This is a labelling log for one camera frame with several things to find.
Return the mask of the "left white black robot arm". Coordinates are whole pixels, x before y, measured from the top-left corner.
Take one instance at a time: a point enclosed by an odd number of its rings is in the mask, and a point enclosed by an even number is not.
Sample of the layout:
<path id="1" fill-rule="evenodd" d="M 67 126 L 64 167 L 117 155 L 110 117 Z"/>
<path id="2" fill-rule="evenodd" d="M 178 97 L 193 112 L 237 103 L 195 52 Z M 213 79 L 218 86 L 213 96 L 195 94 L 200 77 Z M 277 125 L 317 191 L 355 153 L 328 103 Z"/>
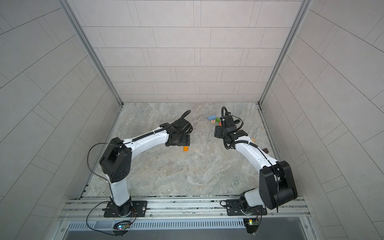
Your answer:
<path id="1" fill-rule="evenodd" d="M 132 159 L 158 145 L 190 146 L 192 124 L 185 119 L 191 113 L 184 112 L 173 123 L 164 123 L 155 130 L 133 139 L 121 140 L 116 137 L 108 143 L 99 163 L 111 191 L 111 208 L 114 217 L 126 217 L 134 212 L 126 177 L 130 173 Z"/>

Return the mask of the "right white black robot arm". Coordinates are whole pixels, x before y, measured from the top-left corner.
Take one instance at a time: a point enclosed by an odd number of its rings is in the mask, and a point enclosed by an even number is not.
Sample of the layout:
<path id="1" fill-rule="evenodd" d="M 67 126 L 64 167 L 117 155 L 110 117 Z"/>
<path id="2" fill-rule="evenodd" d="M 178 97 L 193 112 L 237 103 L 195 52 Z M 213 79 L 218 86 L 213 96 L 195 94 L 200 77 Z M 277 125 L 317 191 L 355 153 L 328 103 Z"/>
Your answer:
<path id="1" fill-rule="evenodd" d="M 240 194 L 240 211 L 245 215 L 256 213 L 259 208 L 273 210 L 298 197 L 291 166 L 286 161 L 279 162 L 253 143 L 243 131 L 243 120 L 233 116 L 226 107 L 221 109 L 221 125 L 215 127 L 215 137 L 223 140 L 225 149 L 241 153 L 259 171 L 259 187 Z"/>

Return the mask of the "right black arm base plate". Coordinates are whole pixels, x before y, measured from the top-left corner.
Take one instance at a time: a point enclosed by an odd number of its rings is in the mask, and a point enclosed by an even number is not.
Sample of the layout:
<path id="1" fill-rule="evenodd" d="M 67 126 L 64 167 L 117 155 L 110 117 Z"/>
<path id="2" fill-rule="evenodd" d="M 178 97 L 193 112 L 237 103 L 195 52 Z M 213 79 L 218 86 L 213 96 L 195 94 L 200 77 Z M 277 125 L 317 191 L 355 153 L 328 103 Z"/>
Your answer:
<path id="1" fill-rule="evenodd" d="M 258 205 L 245 209 L 240 200 L 224 200 L 220 204 L 227 210 L 228 216 L 266 216 L 268 214 L 265 206 Z"/>

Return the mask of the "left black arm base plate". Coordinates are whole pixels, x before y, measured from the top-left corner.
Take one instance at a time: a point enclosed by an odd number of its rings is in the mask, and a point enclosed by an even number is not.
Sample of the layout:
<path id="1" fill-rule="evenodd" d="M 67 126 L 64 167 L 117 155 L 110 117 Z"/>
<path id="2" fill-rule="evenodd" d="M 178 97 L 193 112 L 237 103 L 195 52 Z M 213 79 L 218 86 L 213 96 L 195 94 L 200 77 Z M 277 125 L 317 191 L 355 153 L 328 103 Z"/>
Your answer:
<path id="1" fill-rule="evenodd" d="M 107 206 L 102 210 L 104 211 L 105 218 L 144 217 L 147 205 L 147 201 L 128 200 L 123 205 L 118 206 L 113 201 L 109 201 Z"/>

